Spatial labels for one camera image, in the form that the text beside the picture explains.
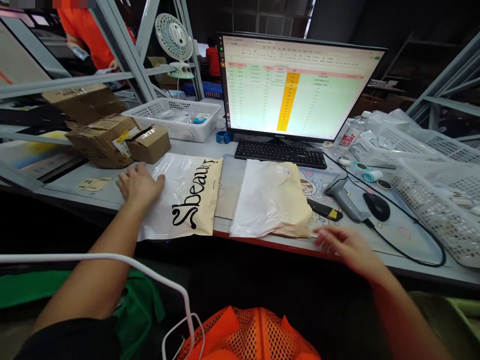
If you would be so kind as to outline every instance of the orange highlighted column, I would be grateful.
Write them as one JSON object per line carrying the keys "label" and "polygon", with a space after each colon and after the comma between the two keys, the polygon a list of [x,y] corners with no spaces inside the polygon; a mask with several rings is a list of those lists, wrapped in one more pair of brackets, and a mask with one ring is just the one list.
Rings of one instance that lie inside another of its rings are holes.
{"label": "orange highlighted column", "polygon": [[277,131],[287,131],[299,80],[299,73],[287,72],[285,89],[283,90],[283,98],[281,99],[280,115],[278,116],[278,125],[276,126]]}

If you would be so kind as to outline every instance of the white storage basket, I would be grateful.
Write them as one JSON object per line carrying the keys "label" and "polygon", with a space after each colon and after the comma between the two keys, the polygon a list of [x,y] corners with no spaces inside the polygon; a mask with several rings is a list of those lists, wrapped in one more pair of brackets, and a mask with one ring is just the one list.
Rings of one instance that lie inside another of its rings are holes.
{"label": "white storage basket", "polygon": [[[151,125],[161,125],[168,129],[168,136],[171,139],[203,143],[209,138],[211,132],[215,128],[221,108],[221,105],[208,102],[159,98],[124,111],[123,115],[133,117],[142,129]],[[197,116],[199,113],[207,113],[210,114],[210,117],[203,124],[175,122],[154,118],[155,115],[171,109],[185,110],[193,116]]]}
{"label": "white storage basket", "polygon": [[464,163],[480,164],[480,151],[437,131],[411,129],[406,133],[447,158]]}
{"label": "white storage basket", "polygon": [[377,136],[390,140],[393,150],[376,147],[369,140],[358,136],[350,146],[350,151],[358,161],[375,167],[395,169],[397,160],[414,158],[422,160],[445,159],[439,152],[422,144],[401,130],[388,125],[371,124],[369,129]]}
{"label": "white storage basket", "polygon": [[456,161],[400,159],[391,182],[457,262],[480,268],[479,218],[460,208],[432,183],[459,189],[480,201],[480,166]]}

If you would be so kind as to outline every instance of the yellow box cutter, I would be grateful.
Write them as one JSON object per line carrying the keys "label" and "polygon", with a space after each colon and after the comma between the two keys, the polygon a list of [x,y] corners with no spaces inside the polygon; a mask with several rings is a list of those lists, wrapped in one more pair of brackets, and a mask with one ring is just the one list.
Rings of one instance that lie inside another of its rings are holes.
{"label": "yellow box cutter", "polygon": [[312,199],[307,199],[306,202],[308,203],[308,205],[310,205],[311,209],[316,212],[318,215],[321,215],[329,220],[332,220],[334,222],[337,222],[338,220],[342,219],[344,217],[344,215],[329,207],[329,206],[325,206],[325,205],[322,205],[321,203],[319,202],[316,202]]}

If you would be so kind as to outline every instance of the electric fan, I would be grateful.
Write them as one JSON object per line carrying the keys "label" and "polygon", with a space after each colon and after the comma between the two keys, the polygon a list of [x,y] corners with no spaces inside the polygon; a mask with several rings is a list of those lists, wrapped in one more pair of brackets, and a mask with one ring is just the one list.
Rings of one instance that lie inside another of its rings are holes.
{"label": "electric fan", "polygon": [[192,56],[193,42],[180,20],[168,13],[161,13],[155,20],[155,32],[162,49],[178,60],[170,63],[176,70],[168,75],[178,79],[193,79],[195,76],[188,71],[189,65],[185,62]]}

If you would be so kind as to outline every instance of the cream mailer bag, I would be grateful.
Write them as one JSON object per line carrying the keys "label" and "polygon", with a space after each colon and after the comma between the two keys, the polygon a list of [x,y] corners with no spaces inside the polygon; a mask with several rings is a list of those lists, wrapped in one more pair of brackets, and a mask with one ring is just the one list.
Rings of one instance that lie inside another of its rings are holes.
{"label": "cream mailer bag", "polygon": [[152,172],[155,180],[165,174],[165,187],[143,220],[138,241],[211,236],[222,161],[167,152]]}
{"label": "cream mailer bag", "polygon": [[232,237],[259,238],[275,233],[309,238],[311,217],[297,165],[247,160],[230,228]]}

